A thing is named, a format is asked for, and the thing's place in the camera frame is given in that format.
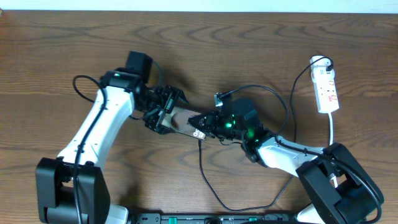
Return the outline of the Galaxy smartphone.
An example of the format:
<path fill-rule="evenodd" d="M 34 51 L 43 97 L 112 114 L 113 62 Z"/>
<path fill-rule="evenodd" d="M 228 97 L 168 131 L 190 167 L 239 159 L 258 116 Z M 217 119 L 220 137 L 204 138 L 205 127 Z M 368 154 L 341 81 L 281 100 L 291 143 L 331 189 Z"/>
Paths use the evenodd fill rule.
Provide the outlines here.
<path fill-rule="evenodd" d="M 205 140 L 206 135 L 188 122 L 189 118 L 197 115 L 200 115 L 200 113 L 175 106 L 171 113 L 165 115 L 161 125 L 176 133 L 184 134 L 199 140 Z"/>

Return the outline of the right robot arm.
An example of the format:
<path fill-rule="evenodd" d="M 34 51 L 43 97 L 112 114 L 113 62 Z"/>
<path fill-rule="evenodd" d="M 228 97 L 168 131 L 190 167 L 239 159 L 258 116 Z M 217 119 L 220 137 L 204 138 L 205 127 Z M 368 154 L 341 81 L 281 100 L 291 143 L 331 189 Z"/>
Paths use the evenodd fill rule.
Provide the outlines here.
<path fill-rule="evenodd" d="M 384 197 L 349 150 L 340 143 L 310 147 L 284 139 L 263 127 L 252 100 L 225 101 L 218 110 L 188 123 L 207 136 L 240 140 L 246 157 L 264 167 L 298 177 L 310 205 L 296 214 L 303 223 L 372 223 L 381 218 Z"/>

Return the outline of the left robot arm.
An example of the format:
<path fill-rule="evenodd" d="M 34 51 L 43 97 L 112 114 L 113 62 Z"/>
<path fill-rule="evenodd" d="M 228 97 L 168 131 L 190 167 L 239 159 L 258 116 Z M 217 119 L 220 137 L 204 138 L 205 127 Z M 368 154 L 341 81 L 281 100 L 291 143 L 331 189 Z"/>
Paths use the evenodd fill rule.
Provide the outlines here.
<path fill-rule="evenodd" d="M 80 129 L 56 158 L 42 158 L 35 170 L 42 223 L 129 223 L 126 207 L 111 203 L 103 176 L 106 158 L 121 126 L 135 110 L 147 128 L 166 134 L 162 125 L 178 100 L 173 86 L 149 88 L 149 74 L 124 68 L 109 70 L 94 83 L 96 99 Z"/>

